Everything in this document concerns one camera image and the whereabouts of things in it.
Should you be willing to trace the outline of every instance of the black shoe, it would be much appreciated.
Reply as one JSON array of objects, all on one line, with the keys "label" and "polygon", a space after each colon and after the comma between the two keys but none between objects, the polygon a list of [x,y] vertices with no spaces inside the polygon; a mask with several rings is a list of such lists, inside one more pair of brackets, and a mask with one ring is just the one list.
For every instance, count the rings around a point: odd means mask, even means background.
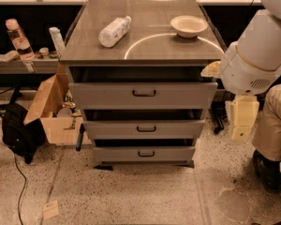
[{"label": "black shoe", "polygon": [[265,157],[257,150],[253,154],[253,166],[255,173],[260,177],[264,188],[271,193],[281,192],[280,166],[269,168],[264,165]]}]

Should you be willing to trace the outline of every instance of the black backpack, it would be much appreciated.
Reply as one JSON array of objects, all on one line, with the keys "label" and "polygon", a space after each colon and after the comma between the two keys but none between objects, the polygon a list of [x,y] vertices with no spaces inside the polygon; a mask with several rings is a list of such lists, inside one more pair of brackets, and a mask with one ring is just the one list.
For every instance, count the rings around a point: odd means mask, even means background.
[{"label": "black backpack", "polygon": [[9,104],[0,111],[4,144],[29,164],[37,147],[45,142],[46,134],[39,119],[25,125],[23,120],[26,115],[27,110],[18,103]]}]

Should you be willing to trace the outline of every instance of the white bowl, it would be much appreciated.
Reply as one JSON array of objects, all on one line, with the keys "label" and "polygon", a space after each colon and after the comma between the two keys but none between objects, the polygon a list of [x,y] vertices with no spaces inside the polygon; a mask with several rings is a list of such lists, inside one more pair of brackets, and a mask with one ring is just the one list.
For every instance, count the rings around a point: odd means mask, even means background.
[{"label": "white bowl", "polygon": [[193,38],[205,31],[208,27],[206,21],[194,16],[179,16],[170,21],[170,25],[177,34],[184,38]]}]

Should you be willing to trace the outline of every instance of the beige pants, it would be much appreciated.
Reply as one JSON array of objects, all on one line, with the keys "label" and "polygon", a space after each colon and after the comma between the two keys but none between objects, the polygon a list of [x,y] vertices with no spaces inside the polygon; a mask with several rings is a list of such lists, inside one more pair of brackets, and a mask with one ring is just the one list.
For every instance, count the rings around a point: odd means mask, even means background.
[{"label": "beige pants", "polygon": [[267,159],[281,161],[281,84],[267,93],[252,143]]}]

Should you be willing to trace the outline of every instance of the white bottle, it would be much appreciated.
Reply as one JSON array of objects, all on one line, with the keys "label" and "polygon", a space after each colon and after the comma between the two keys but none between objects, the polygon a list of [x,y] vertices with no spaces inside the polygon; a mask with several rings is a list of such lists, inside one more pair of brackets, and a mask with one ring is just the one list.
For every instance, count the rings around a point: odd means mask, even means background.
[{"label": "white bottle", "polygon": [[115,19],[100,32],[99,41],[104,47],[113,47],[129,31],[130,23],[129,16]]},{"label": "white bottle", "polygon": [[65,42],[63,41],[60,30],[57,27],[51,27],[49,28],[49,32],[51,34],[55,50],[57,51],[57,55],[60,57],[65,49]]},{"label": "white bottle", "polygon": [[35,72],[32,62],[32,60],[35,58],[35,53],[32,50],[30,43],[23,30],[20,28],[17,20],[6,20],[6,26],[10,40],[17,50],[22,62],[26,65],[29,72]]}]

